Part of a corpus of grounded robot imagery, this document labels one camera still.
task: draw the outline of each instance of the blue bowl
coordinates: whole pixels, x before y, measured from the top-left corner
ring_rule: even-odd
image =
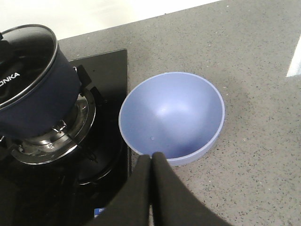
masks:
[[[170,165],[183,165],[213,146],[224,118],[224,102],[210,82],[170,72],[145,80],[128,94],[119,128],[138,154],[163,152]]]

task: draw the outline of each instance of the lid rim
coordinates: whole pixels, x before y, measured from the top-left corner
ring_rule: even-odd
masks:
[[[40,24],[21,25],[21,26],[13,27],[13,28],[10,28],[6,31],[3,31],[3,32],[1,32],[1,34],[4,35],[8,32],[11,32],[11,31],[14,31],[14,30],[17,30],[17,29],[21,29],[21,28],[25,28],[25,27],[41,27],[41,28],[44,28],[44,29],[48,30],[51,33],[52,39],[54,41],[54,52],[51,56],[51,59],[50,59],[49,63],[45,67],[45,69],[37,76],[37,78],[29,86],[27,86],[25,89],[23,89],[21,92],[19,92],[17,95],[13,96],[9,100],[6,100],[5,102],[0,103],[0,111],[4,110],[4,108],[9,107],[10,105],[14,104],[16,101],[18,101],[21,98],[23,98],[24,96],[26,96],[26,94],[28,94],[31,90],[33,90],[39,84],[39,82],[45,77],[47,72],[50,70],[50,68],[51,68],[51,66],[52,66],[52,64],[53,64],[53,62],[56,58],[58,50],[59,50],[58,40],[56,39],[56,36],[55,36],[54,32],[50,28],[48,28],[44,25],[40,25]]]

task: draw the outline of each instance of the white wall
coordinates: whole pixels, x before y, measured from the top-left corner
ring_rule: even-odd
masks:
[[[214,1],[218,0],[0,0],[0,31],[42,24],[64,39]]]

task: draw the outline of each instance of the bowl rim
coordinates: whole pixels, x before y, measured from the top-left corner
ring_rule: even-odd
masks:
[[[161,73],[161,74],[158,74],[158,75],[155,75],[155,76],[152,76],[144,81],[142,81],[141,83],[139,83],[134,89],[132,89],[129,94],[127,95],[127,97],[125,98],[125,100],[123,101],[122,103],[122,106],[120,108],[120,111],[119,111],[119,117],[118,117],[118,126],[119,126],[119,130],[121,132],[121,136],[123,137],[124,141],[126,142],[126,144],[134,151],[136,152],[137,154],[139,155],[143,155],[144,153],[141,153],[139,152],[137,149],[135,149],[131,144],[130,142],[126,139],[126,136],[122,130],[122,127],[121,127],[121,113],[122,113],[122,110],[123,110],[123,107],[125,105],[125,103],[127,102],[128,98],[131,96],[131,94],[136,90],[138,89],[138,87],[140,87],[141,85],[143,85],[144,83],[148,82],[149,80],[152,80],[152,79],[155,79],[157,77],[161,77],[161,76],[164,76],[164,75],[169,75],[169,74],[181,74],[181,75],[185,75],[185,76],[193,76],[193,77],[196,77],[198,79],[201,79],[203,80],[204,82],[206,82],[208,85],[210,85],[213,90],[216,92],[216,94],[218,95],[219,97],[219,100],[221,102],[221,105],[222,105],[222,118],[221,118],[221,121],[220,121],[220,125],[217,129],[217,131],[215,132],[215,134],[212,136],[212,138],[204,145],[202,146],[200,149],[188,154],[188,155],[184,155],[184,156],[181,156],[181,157],[177,157],[177,158],[169,158],[167,159],[168,162],[170,163],[176,163],[177,161],[182,161],[182,160],[185,160],[185,159],[189,159],[190,157],[193,157],[203,151],[205,151],[208,147],[210,147],[211,145],[214,144],[215,140],[217,139],[217,137],[219,136],[221,130],[222,130],[222,127],[223,127],[223,124],[224,124],[224,121],[225,121],[225,104],[224,104],[224,100],[220,94],[220,92],[218,91],[218,89],[211,83],[209,82],[207,79],[204,79],[203,77],[199,76],[199,75],[196,75],[196,74],[192,74],[192,73],[188,73],[188,72],[165,72],[165,73]]]

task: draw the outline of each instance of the gray speckled countertop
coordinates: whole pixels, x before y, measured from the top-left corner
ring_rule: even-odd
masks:
[[[60,41],[69,59],[128,50],[128,90],[163,72],[201,75],[221,92],[216,145],[174,167],[235,226],[301,225],[301,77],[286,73],[301,1],[225,0]]]

